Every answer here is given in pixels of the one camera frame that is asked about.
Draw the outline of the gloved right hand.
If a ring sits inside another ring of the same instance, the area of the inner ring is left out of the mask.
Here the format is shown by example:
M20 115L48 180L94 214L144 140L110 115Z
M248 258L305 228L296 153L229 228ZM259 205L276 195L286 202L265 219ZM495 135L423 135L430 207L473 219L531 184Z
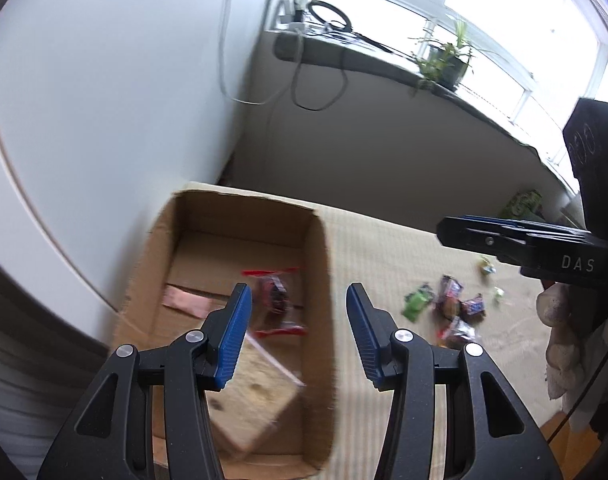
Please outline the gloved right hand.
M570 429L608 430L608 296L555 283L537 297L536 311L551 328L546 382L562 401Z

